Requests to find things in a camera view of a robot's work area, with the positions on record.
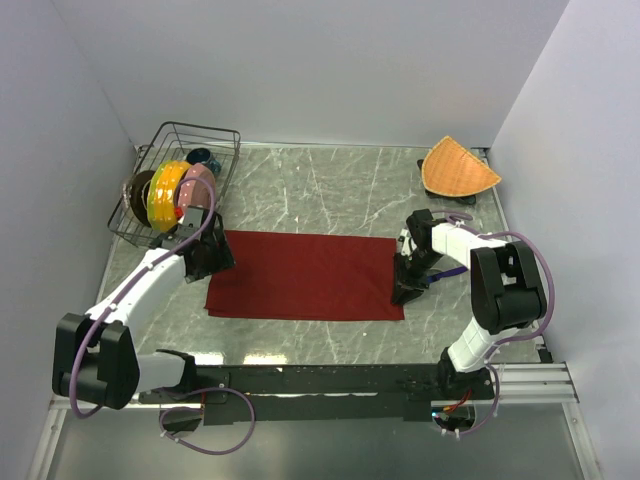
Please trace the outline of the blue handled knife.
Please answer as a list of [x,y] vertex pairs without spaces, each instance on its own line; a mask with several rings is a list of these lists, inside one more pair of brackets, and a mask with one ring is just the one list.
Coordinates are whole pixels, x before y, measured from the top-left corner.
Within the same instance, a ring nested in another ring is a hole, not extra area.
[[464,274],[468,271],[468,269],[464,266],[452,268],[445,271],[433,271],[427,274],[427,282],[429,284],[438,282],[445,278],[455,277],[461,274]]

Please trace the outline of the dark red cloth napkin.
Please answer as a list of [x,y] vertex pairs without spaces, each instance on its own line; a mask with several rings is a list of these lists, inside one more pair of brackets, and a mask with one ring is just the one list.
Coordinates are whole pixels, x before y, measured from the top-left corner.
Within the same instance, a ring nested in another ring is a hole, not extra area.
[[227,232],[236,264],[214,274],[211,316],[310,321],[402,321],[391,303],[392,238]]

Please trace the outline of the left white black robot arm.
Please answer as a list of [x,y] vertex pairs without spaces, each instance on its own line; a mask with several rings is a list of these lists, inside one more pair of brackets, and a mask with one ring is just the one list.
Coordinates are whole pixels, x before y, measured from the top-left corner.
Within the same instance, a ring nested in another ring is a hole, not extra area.
[[193,356],[160,349],[139,355],[135,340],[159,303],[186,283],[233,268],[235,261],[219,213],[190,207],[156,237],[134,271],[84,314],[66,314],[55,332],[54,394],[71,405],[119,410],[142,392],[163,389],[185,402],[197,393]]

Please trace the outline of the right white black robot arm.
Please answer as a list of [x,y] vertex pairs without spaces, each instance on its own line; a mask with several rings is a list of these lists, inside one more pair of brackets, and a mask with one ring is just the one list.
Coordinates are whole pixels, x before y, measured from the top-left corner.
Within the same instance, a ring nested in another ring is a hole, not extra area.
[[394,305],[403,306],[431,284],[455,276],[455,271],[428,273],[443,257],[470,274],[472,318],[437,364],[438,388],[452,399],[489,372],[500,346],[540,335],[555,301],[550,269],[526,237],[482,234],[465,224],[470,218],[457,212],[436,218],[428,209],[416,210],[406,219],[394,255]]

